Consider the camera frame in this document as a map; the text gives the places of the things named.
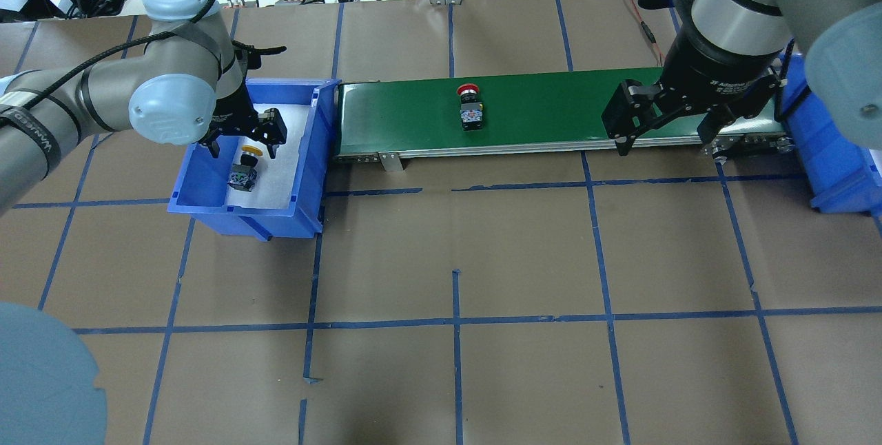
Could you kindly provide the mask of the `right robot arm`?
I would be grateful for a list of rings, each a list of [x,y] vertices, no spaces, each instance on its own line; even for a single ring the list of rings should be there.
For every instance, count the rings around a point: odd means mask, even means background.
[[[880,149],[880,0],[693,0],[659,80],[622,81],[602,122],[626,156],[646,132],[702,115],[711,143],[759,114],[779,86],[769,73],[789,43],[803,53],[808,87],[851,143]]]

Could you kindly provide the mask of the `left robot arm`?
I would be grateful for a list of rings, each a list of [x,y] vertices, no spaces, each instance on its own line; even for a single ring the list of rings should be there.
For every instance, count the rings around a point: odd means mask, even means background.
[[[70,69],[26,70],[2,80],[1,207],[9,210],[85,138],[133,130],[157,144],[244,136],[270,156],[287,141],[277,109],[255,109],[246,87],[258,49],[230,38],[217,0],[142,0],[150,34]]]

